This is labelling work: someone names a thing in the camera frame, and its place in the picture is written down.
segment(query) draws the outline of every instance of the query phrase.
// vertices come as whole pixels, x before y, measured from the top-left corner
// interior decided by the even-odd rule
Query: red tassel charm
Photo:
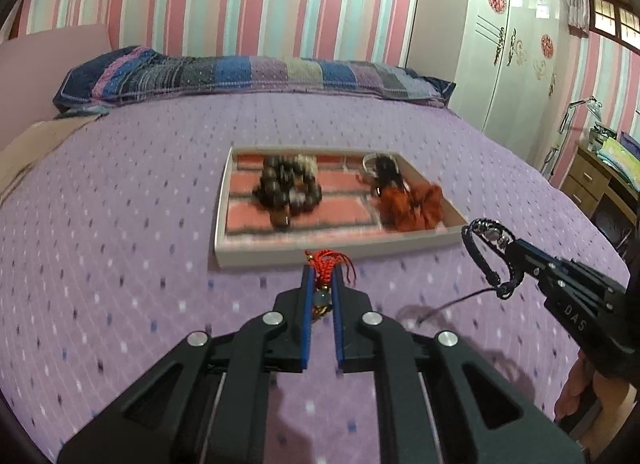
[[[325,249],[311,253],[305,251],[309,266],[316,274],[316,292],[313,298],[312,320],[316,321],[331,311],[331,275],[338,264],[347,266],[347,282],[356,281],[356,270],[353,262],[346,255],[331,249]]]

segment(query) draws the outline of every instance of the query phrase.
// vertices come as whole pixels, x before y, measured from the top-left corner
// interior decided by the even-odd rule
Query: purple bedspread
[[[568,198],[446,109],[278,93],[116,108],[43,160],[0,208],[0,386],[50,458],[187,333],[236,330],[298,286],[300,269],[207,270],[233,142],[401,152],[470,218],[501,220],[551,254],[628,279]],[[462,244],[356,266],[357,287],[409,328],[483,287]],[[542,303],[527,278],[507,302],[469,300],[419,331],[461,333],[552,416],[577,347]],[[372,375],[336,372],[327,318],[313,327],[308,371],[273,383],[265,462],[378,462],[376,424]]]

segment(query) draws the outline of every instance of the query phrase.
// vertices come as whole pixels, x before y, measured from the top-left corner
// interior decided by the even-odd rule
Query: desk drawer
[[[598,168],[582,158],[579,154],[574,157],[574,162],[569,170],[569,176],[573,177],[574,180],[591,193],[596,200],[599,200],[600,197],[604,195],[604,190],[609,185],[609,177],[600,172]]]
[[[567,176],[560,189],[588,218],[591,218],[598,205],[598,200],[581,186],[573,177]]]

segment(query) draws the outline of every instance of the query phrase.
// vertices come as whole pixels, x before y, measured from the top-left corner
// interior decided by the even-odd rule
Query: human hand
[[[605,378],[597,371],[591,375],[590,367],[586,355],[580,350],[554,411],[557,420],[573,415],[580,405],[580,396],[592,384],[602,404],[602,411],[579,442],[589,449],[591,458],[595,459],[613,440],[631,413],[636,404],[636,390],[622,379]]]

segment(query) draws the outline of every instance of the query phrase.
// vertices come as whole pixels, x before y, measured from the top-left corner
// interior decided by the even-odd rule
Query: white wardrobe
[[[560,4],[418,0],[407,66],[453,79],[449,107],[532,164],[555,85],[559,33],[568,33]]]

